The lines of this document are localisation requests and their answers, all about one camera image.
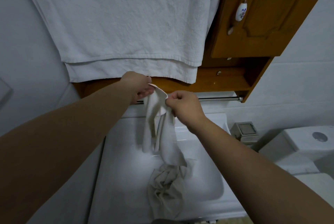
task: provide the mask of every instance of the forearm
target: forearm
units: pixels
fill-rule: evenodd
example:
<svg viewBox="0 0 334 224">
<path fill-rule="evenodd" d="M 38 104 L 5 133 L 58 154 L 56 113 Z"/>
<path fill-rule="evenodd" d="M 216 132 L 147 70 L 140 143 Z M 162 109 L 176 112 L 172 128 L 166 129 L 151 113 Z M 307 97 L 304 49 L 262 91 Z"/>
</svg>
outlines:
<svg viewBox="0 0 334 224">
<path fill-rule="evenodd" d="M 195 134 L 255 223 L 326 223 L 334 209 L 209 120 Z"/>
<path fill-rule="evenodd" d="M 131 98 L 117 82 L 3 135 L 0 219 L 25 223 L 103 140 Z"/>
</svg>

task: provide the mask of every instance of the white sink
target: white sink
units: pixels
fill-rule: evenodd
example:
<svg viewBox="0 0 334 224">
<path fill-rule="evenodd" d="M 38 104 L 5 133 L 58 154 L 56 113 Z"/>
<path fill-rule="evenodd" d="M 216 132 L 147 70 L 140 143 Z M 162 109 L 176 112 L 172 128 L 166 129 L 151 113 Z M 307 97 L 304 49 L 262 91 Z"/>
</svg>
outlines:
<svg viewBox="0 0 334 224">
<path fill-rule="evenodd" d="M 228 131 L 224 114 L 207 116 Z M 153 220 L 147 185 L 153 170 L 163 162 L 158 153 L 141 151 L 144 121 L 145 118 L 121 119 L 108 133 L 89 223 L 150 223 Z M 185 209 L 179 219 L 198 219 L 226 212 L 221 209 L 226 203 L 227 208 L 232 207 L 228 211 L 240 209 L 240 203 L 198 138 L 178 120 L 175 127 L 184 156 L 196 160 L 193 177 L 186 181 Z"/>
</svg>

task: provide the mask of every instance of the cabinet handle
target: cabinet handle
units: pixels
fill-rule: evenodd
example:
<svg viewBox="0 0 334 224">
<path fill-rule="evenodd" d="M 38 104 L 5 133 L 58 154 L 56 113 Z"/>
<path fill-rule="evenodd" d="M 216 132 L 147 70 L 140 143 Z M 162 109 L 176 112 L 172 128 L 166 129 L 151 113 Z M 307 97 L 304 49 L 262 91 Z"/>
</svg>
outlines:
<svg viewBox="0 0 334 224">
<path fill-rule="evenodd" d="M 228 28 L 228 35 L 232 34 L 234 27 L 236 27 L 237 24 L 244 18 L 246 11 L 247 11 L 247 0 L 244 0 L 244 2 L 240 3 L 238 9 L 236 10 L 235 19 L 233 20 L 231 26 Z"/>
</svg>

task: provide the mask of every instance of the left hand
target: left hand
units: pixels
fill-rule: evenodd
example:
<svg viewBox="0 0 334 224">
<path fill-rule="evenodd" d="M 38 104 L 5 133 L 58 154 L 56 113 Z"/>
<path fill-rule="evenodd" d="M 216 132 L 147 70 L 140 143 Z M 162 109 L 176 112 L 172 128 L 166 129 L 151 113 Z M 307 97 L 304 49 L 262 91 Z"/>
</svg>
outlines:
<svg viewBox="0 0 334 224">
<path fill-rule="evenodd" d="M 149 85 L 149 83 L 152 82 L 151 77 L 133 71 L 128 71 L 123 74 L 120 82 L 127 84 L 127 86 L 133 90 L 131 104 L 135 104 L 138 99 L 151 95 L 155 89 L 153 86 Z"/>
</svg>

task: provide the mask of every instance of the flush button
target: flush button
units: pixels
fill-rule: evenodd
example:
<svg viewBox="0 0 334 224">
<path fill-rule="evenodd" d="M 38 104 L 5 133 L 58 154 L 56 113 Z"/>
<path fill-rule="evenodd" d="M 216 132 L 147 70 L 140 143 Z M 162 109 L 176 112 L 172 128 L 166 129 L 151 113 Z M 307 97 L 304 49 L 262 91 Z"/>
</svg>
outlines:
<svg viewBox="0 0 334 224">
<path fill-rule="evenodd" d="M 320 133 L 320 132 L 314 132 L 314 133 L 312 133 L 312 136 L 313 136 L 313 138 L 315 138 L 317 141 L 320 141 L 320 142 L 328 141 L 327 136 L 323 133 Z"/>
</svg>

